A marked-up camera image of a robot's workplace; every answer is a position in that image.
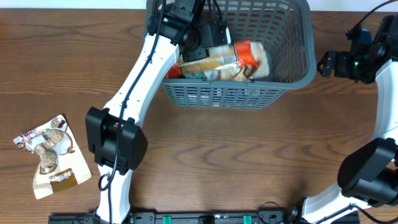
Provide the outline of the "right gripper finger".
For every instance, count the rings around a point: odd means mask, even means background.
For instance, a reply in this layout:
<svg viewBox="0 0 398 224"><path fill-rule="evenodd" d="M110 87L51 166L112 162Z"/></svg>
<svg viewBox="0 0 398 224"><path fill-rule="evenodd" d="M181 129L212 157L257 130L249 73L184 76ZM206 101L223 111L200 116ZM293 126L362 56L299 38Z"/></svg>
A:
<svg viewBox="0 0 398 224"><path fill-rule="evenodd" d="M317 65L334 65L335 60L337 57L338 52L337 51L327 51L323 55L323 57L319 60Z"/></svg>
<svg viewBox="0 0 398 224"><path fill-rule="evenodd" d="M319 61L317 63L317 71L323 77L331 77L334 70L335 63L332 60Z"/></svg>

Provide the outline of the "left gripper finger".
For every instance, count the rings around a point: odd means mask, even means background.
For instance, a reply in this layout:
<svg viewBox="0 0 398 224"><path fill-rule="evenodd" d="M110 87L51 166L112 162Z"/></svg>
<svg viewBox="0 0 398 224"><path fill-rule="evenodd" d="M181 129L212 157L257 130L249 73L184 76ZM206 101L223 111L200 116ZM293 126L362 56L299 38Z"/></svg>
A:
<svg viewBox="0 0 398 224"><path fill-rule="evenodd" d="M227 21L205 24L200 27L200 45L202 47L217 47L230 43Z"/></svg>
<svg viewBox="0 0 398 224"><path fill-rule="evenodd" d="M182 53L182 58L184 62L193 62L207 58L209 53L206 48L196 47L194 49L185 49Z"/></svg>

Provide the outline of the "teal snack packet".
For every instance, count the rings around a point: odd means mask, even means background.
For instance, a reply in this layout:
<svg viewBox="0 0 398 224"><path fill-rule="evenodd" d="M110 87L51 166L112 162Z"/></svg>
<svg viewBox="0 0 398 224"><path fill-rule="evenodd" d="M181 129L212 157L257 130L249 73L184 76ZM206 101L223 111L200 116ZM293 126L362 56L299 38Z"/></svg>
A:
<svg viewBox="0 0 398 224"><path fill-rule="evenodd" d="M198 73L188 73L185 75L185 78L187 79L201 79L205 80L206 76L203 72L198 72Z"/></svg>

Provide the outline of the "orange spaghetti packet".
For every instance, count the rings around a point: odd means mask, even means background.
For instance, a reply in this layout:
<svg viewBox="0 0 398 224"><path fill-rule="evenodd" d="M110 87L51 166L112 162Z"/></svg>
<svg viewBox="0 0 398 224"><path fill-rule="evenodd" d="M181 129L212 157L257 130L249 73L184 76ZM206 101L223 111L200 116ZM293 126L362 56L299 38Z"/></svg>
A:
<svg viewBox="0 0 398 224"><path fill-rule="evenodd" d="M259 42L238 40L217 47L185 50L165 78L231 80L252 78L265 51Z"/></svg>

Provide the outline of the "small white brown food bag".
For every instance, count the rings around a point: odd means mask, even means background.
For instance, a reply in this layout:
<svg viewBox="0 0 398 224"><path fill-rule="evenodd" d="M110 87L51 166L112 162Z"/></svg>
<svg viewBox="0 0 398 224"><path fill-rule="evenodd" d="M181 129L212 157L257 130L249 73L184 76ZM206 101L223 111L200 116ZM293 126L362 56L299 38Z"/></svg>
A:
<svg viewBox="0 0 398 224"><path fill-rule="evenodd" d="M218 53L221 46L209 50L210 53L216 53L216 60L220 64L203 71L206 80L245 82L270 75L267 51L261 42L239 40L226 46L226 53Z"/></svg>

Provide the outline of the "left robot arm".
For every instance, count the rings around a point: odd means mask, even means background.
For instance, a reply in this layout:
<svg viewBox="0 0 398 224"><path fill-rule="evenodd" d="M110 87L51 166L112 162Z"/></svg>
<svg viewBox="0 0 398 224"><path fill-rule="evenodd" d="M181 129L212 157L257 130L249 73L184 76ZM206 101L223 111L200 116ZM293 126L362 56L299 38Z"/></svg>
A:
<svg viewBox="0 0 398 224"><path fill-rule="evenodd" d="M100 178L100 203L94 223L126 223L131 204L132 172L148 147L142 126L147 109L167 72L179 58L186 62L209 56L208 47L231 41L226 21L212 21L203 10L216 1L153 1L147 8L141 53L117 93L102 109L85 116L88 149Z"/></svg>

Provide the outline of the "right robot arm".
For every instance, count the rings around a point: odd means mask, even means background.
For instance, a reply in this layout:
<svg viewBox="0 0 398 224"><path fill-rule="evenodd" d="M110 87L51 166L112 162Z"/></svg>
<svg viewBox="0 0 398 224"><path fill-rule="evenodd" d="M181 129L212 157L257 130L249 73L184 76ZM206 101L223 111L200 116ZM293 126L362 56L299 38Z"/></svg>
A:
<svg viewBox="0 0 398 224"><path fill-rule="evenodd" d="M397 16L383 17L375 36L357 23L346 31L348 52L327 52L317 64L323 77L334 75L378 90L372 139L342 162L335 184L294 206L287 223L359 223L366 209L397 205Z"/></svg>

